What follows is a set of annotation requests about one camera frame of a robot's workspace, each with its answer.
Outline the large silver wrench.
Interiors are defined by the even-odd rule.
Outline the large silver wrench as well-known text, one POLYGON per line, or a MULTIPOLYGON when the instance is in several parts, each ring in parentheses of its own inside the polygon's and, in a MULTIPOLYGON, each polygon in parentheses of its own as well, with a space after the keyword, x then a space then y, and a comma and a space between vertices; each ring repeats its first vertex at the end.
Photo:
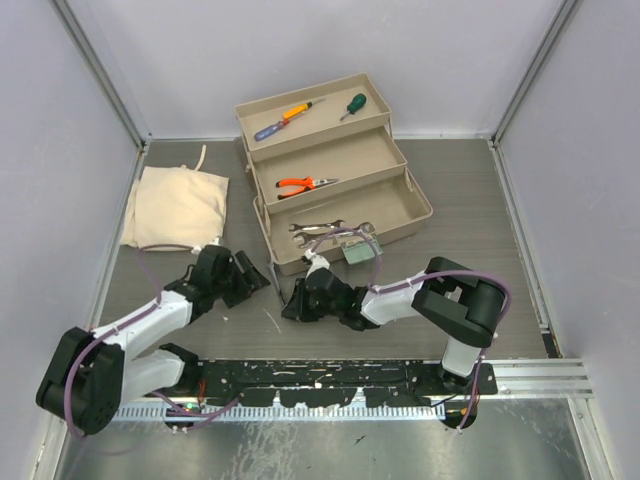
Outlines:
POLYGON ((375 232, 376 229, 372 223, 363 222, 355 229, 347 229, 346 227, 332 228, 327 233, 307 233, 300 231, 293 235, 292 240, 298 248, 308 249, 319 245, 323 240, 353 237, 359 234, 368 235, 375 232))

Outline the orange handled pliers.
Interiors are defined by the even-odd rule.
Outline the orange handled pliers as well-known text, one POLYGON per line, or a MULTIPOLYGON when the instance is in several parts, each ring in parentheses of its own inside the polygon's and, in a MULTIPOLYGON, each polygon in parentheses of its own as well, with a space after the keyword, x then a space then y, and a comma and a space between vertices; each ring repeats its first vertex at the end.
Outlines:
POLYGON ((313 179, 312 177, 305 178, 287 178, 280 181, 277 181, 275 186, 277 188, 283 187, 296 187, 296 190, 280 193, 277 195, 278 200, 283 200, 287 198, 294 197, 296 195, 300 195, 302 193, 315 190, 320 187, 329 186, 338 182, 338 179, 313 179))

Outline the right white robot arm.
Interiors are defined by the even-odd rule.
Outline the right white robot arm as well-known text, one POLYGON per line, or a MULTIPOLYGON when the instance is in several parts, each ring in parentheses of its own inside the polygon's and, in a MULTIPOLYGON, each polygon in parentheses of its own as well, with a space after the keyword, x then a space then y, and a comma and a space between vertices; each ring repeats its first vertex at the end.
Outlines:
POLYGON ((445 257, 432 258, 424 271, 406 279, 359 287, 340 280, 324 257, 306 257, 309 270, 296 281, 281 312, 284 318, 316 322, 335 317, 352 330, 365 331, 421 316, 448 336, 438 379, 452 394, 473 383, 481 356, 510 307, 508 287, 497 277, 445 257))

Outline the small silver wrench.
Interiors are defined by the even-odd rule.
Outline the small silver wrench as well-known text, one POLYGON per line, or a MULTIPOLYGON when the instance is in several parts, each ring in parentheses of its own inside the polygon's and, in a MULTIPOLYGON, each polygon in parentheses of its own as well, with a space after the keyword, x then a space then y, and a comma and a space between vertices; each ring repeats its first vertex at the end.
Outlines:
POLYGON ((289 225, 289 232, 292 233, 320 233, 340 228, 344 223, 343 220, 334 220, 332 222, 296 224, 289 225))

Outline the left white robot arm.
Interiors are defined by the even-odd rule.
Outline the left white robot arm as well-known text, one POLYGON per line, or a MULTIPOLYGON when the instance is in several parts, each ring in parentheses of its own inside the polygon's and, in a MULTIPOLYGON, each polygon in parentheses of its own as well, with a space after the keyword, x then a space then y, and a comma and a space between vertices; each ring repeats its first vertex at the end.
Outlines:
POLYGON ((164 389, 191 395, 203 384, 199 357, 175 344, 151 354, 146 349, 217 301, 233 308, 269 284, 245 252, 215 244, 199 248, 185 274, 144 306, 91 331, 67 330, 36 392, 37 406, 64 420, 70 432, 95 435, 124 402, 164 389))

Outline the green handled screwdriver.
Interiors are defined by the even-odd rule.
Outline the green handled screwdriver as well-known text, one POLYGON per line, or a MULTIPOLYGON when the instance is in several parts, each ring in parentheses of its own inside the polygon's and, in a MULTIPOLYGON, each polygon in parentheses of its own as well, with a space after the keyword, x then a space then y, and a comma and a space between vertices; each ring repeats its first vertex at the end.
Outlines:
POLYGON ((360 111, 367 102, 367 97, 364 93, 356 94, 349 104, 346 106, 345 113, 340 117, 340 122, 344 121, 348 116, 355 115, 358 111, 360 111))

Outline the yellow handled tool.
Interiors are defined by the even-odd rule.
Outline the yellow handled tool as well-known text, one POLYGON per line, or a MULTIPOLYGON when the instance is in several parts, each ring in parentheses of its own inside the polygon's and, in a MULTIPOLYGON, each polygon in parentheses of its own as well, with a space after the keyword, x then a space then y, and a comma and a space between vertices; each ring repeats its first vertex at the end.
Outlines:
POLYGON ((284 122, 288 123, 294 117, 305 113, 306 111, 311 109, 314 105, 316 105, 316 104, 318 104, 318 103, 320 103, 322 101, 324 101, 324 98, 312 100, 312 101, 305 102, 303 104, 297 105, 295 107, 292 107, 291 109, 289 109, 289 110, 287 110, 286 112, 283 113, 282 120, 284 122))

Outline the brown translucent toolbox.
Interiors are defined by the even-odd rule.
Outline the brown translucent toolbox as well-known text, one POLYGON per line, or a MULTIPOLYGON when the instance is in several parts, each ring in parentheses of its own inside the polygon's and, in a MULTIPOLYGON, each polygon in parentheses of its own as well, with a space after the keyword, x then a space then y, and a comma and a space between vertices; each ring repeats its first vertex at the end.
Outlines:
POLYGON ((369 76, 360 73, 235 108, 241 140, 256 197, 253 201, 272 262, 284 275, 304 270, 303 253, 289 225, 343 220, 355 229, 370 222, 367 236, 383 246, 416 233, 433 207, 411 174, 392 137, 391 110, 369 76), (340 122, 358 93, 366 105, 340 122), (282 120, 287 110, 324 98, 294 117, 281 131, 256 142, 254 134, 282 120), (331 178, 338 182, 291 198, 277 195, 296 187, 277 188, 287 178, 331 178))

